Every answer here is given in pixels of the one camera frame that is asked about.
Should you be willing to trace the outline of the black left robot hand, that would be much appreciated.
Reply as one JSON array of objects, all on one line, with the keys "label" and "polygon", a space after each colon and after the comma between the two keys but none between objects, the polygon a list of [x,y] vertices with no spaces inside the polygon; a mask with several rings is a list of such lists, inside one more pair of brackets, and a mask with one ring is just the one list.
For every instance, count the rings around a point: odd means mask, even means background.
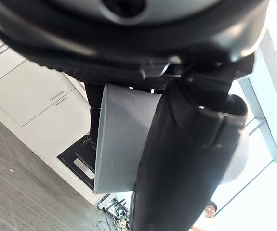
[{"label": "black left robot hand", "polygon": [[266,0],[0,0],[0,39],[85,84],[84,149],[127,176],[133,231],[186,231],[231,162]]}]

